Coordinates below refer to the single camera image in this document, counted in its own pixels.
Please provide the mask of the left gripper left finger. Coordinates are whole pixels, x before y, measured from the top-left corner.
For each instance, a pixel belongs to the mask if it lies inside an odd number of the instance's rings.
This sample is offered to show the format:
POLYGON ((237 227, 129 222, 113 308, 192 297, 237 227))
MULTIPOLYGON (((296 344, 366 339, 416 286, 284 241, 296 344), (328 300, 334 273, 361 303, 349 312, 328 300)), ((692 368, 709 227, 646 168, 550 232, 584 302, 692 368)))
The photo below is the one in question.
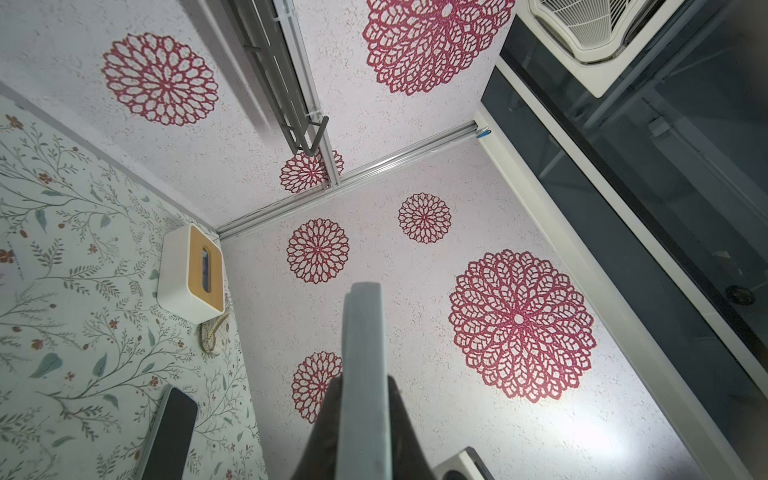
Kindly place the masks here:
POLYGON ((292 480, 335 478, 342 384, 342 376, 329 383, 292 480))

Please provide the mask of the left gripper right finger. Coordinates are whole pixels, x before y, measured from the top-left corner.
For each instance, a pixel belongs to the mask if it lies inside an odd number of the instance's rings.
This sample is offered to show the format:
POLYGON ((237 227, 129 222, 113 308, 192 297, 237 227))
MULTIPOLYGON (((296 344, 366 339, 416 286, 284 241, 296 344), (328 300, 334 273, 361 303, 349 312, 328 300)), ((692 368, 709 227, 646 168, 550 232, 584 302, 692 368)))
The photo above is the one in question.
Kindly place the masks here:
POLYGON ((387 377, 392 475, 396 480, 434 480, 395 379, 387 377))

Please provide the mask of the black phone near right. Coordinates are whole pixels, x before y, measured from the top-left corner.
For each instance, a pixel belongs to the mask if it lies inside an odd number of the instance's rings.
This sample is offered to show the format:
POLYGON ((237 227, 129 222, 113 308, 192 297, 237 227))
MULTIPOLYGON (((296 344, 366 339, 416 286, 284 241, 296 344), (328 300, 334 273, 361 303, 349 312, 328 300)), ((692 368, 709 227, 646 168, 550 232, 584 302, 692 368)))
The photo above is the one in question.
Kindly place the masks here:
POLYGON ((139 457, 135 479, 182 479, 199 407, 176 386, 164 389, 139 457))

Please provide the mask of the white wooden-top tissue box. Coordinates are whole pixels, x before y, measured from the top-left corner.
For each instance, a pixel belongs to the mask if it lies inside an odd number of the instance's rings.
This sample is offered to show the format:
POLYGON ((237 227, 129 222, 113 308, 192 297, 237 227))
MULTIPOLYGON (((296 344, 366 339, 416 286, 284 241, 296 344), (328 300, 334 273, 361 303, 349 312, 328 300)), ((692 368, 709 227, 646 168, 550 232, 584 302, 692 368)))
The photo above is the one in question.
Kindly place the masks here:
POLYGON ((168 312, 199 325, 224 313, 224 263, 220 248, 194 224, 164 236, 157 301, 168 312))

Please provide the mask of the white ceiling air vent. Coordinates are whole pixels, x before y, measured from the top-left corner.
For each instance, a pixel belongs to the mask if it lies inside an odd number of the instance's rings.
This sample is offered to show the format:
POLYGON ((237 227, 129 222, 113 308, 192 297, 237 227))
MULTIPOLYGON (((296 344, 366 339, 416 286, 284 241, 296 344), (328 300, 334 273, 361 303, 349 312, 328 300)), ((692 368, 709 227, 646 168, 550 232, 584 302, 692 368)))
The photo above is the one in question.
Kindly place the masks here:
POLYGON ((600 98, 682 5, 683 0, 531 0, 516 18, 600 98))

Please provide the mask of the grey wall shelf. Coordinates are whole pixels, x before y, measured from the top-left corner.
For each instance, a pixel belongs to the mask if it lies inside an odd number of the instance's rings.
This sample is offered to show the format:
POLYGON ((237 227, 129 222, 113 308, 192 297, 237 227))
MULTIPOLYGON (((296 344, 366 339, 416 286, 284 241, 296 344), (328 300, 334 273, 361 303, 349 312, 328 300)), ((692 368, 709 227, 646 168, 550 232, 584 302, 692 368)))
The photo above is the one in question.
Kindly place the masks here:
POLYGON ((228 1, 233 29, 292 153, 314 156, 329 123, 311 98, 309 71, 287 1, 228 1))

